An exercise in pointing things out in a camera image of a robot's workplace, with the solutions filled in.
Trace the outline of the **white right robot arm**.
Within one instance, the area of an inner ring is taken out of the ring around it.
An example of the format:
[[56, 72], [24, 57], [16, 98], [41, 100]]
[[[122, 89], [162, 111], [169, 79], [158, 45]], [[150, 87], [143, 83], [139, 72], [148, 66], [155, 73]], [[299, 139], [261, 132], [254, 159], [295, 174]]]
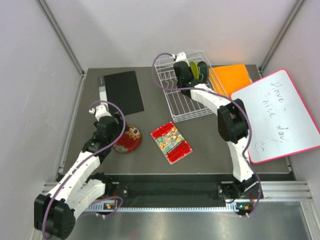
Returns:
[[234, 184], [241, 194], [257, 187], [258, 197], [261, 197], [261, 180], [257, 172], [249, 163], [248, 148], [252, 140], [252, 129], [245, 106], [239, 98], [232, 100], [207, 87], [205, 77], [209, 76], [209, 69], [205, 62], [201, 62], [200, 77], [192, 73], [191, 64], [184, 60], [173, 64], [177, 78], [177, 89], [180, 92], [210, 109], [217, 116], [217, 126], [220, 137], [229, 147]]

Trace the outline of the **dark teal plate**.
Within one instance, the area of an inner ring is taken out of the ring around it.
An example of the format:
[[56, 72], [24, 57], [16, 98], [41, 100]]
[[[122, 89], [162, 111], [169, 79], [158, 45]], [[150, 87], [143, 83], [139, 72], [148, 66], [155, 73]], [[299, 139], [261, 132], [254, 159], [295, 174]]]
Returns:
[[205, 84], [207, 82], [208, 78], [209, 78], [208, 65], [204, 61], [200, 61], [197, 64], [197, 68], [198, 68], [198, 72], [199, 72], [198, 80], [202, 84]]

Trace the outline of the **lime green plate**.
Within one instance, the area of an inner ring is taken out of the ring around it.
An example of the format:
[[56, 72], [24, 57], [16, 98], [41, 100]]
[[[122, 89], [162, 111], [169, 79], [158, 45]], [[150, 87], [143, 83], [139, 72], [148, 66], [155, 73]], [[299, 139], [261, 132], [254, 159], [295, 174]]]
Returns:
[[194, 61], [191, 61], [189, 63], [189, 67], [190, 67], [190, 70], [192, 72], [193, 77], [198, 80], [200, 77], [198, 65]]

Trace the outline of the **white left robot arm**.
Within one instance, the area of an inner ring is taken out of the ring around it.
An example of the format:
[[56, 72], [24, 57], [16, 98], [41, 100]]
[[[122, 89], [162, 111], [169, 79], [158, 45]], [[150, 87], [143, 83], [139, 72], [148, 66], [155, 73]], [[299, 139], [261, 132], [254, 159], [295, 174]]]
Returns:
[[47, 194], [39, 194], [34, 201], [34, 228], [46, 240], [55, 236], [66, 239], [80, 215], [105, 194], [106, 184], [90, 176], [122, 136], [126, 122], [118, 116], [102, 116], [94, 123], [96, 130], [77, 160]]

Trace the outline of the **red floral plate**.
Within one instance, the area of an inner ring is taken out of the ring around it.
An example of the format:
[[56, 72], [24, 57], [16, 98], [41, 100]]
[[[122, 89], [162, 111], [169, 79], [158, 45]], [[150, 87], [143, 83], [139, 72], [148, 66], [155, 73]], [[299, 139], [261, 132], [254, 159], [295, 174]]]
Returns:
[[113, 148], [122, 154], [128, 154], [135, 151], [142, 143], [142, 133], [139, 128], [128, 125], [127, 131], [113, 145]]

